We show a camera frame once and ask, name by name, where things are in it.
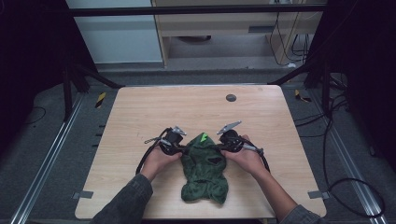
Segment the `green stuffed toy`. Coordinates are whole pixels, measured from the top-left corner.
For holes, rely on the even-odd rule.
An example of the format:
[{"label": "green stuffed toy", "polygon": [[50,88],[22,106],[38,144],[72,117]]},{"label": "green stuffed toy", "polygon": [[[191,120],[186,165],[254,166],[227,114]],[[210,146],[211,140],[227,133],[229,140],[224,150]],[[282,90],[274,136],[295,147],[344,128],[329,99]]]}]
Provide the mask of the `green stuffed toy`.
[{"label": "green stuffed toy", "polygon": [[201,133],[186,145],[181,163],[187,177],[187,184],[181,190],[183,201],[205,198],[220,204],[225,202],[228,183],[222,172],[227,165],[226,159],[206,133]]}]

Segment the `wooden table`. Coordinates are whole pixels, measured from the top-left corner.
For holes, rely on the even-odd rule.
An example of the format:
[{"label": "wooden table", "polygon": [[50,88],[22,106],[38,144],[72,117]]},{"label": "wooden table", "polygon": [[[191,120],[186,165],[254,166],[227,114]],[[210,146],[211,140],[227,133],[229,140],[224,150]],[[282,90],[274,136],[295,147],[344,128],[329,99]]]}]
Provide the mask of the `wooden table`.
[{"label": "wooden table", "polygon": [[[226,96],[234,94],[235,102]],[[215,143],[216,132],[226,123],[242,120],[234,129],[247,134],[264,148],[272,175],[286,192],[307,209],[324,216],[321,199],[310,199],[318,190],[303,146],[294,127],[282,90],[278,86],[173,86],[120,89],[105,132],[96,152],[84,191],[78,218],[92,218],[134,176],[137,164],[149,145],[144,141],[165,128],[178,125],[187,133],[182,145],[200,133]],[[224,205],[210,200],[184,203],[180,192],[186,183],[182,165],[169,165],[152,182],[152,195],[144,218],[262,218],[275,214],[257,182],[237,164],[228,161],[224,175],[229,192]]]}]

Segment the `small round object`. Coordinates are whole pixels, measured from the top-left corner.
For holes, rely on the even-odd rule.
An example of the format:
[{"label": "small round object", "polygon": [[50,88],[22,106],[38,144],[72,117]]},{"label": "small round object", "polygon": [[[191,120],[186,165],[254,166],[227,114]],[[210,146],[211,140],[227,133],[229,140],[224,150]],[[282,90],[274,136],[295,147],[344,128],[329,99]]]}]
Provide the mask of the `small round object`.
[{"label": "small round object", "polygon": [[234,94],[228,94],[228,95],[225,97],[225,99],[226,99],[228,102],[234,102],[234,101],[236,101],[236,96],[235,96]]}]

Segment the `aluminum rail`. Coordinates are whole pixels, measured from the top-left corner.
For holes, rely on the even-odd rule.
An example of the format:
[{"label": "aluminum rail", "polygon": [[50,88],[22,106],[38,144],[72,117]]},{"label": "aluminum rail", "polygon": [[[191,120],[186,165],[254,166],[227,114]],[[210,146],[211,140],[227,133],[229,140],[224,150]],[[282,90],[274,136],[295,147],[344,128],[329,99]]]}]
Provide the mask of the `aluminum rail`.
[{"label": "aluminum rail", "polygon": [[[323,113],[318,93],[315,91],[309,91],[309,93],[312,96],[313,101],[314,101],[318,111],[320,113]],[[325,118],[322,118],[322,119],[323,119],[323,122],[327,125],[328,121]],[[330,136],[332,143],[334,145],[334,149],[337,152],[338,157],[344,166],[346,174],[349,177],[357,178],[357,179],[364,181],[364,178],[363,178],[363,175],[361,174],[360,169],[358,168],[357,164],[354,162],[354,160],[350,156],[348,149],[344,145],[344,142],[343,142],[339,132],[335,128],[335,125],[333,125],[332,128],[329,130],[329,136]],[[377,199],[375,198],[374,194],[372,193],[372,191],[367,186],[363,186],[362,184],[353,182],[352,186],[353,186],[356,194],[358,195],[358,197],[361,201],[361,205],[363,206],[366,214],[371,215],[371,216],[379,214],[379,212],[381,211],[381,208],[380,208],[380,205],[379,205]],[[382,215],[381,217],[370,218],[370,221],[373,224],[387,224],[388,223],[388,221],[384,215]]]},{"label": "aluminum rail", "polygon": [[170,14],[253,13],[253,12],[307,12],[336,9],[326,4],[224,5],[188,7],[112,7],[112,8],[44,8],[43,13],[72,17],[142,16]]},{"label": "aluminum rail", "polygon": [[75,101],[75,106],[74,106],[75,109],[72,115],[70,116],[69,120],[63,123],[60,131],[55,137],[55,140],[53,141],[52,146],[49,149],[46,159],[44,159],[40,169],[37,172],[37,175],[35,176],[35,180],[33,181],[32,185],[25,194],[14,216],[11,218],[10,221],[11,224],[23,224],[26,222],[27,218],[29,217],[32,208],[35,205],[35,201],[37,200],[38,195],[43,189],[43,186],[47,180],[47,177],[50,174],[52,166],[55,163],[58,154],[62,149],[64,140],[66,139],[66,136],[69,134],[69,131],[77,117],[83,99],[84,99],[84,94],[81,94]]}]

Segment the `human hand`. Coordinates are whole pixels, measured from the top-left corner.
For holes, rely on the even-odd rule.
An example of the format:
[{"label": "human hand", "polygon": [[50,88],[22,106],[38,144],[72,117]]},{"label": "human hand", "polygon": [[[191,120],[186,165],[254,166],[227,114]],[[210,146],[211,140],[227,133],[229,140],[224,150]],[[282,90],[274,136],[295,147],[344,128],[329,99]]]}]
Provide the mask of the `human hand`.
[{"label": "human hand", "polygon": [[167,164],[177,161],[180,157],[181,152],[173,156],[168,156],[163,153],[160,146],[156,146],[146,158],[140,174],[144,175],[151,182]]},{"label": "human hand", "polygon": [[[243,135],[243,138],[249,140],[247,135]],[[238,165],[251,175],[255,175],[257,172],[261,172],[262,169],[266,170],[260,155],[252,150],[242,148],[239,152],[230,152],[222,150],[221,153],[225,158],[230,159],[238,163]]]}]

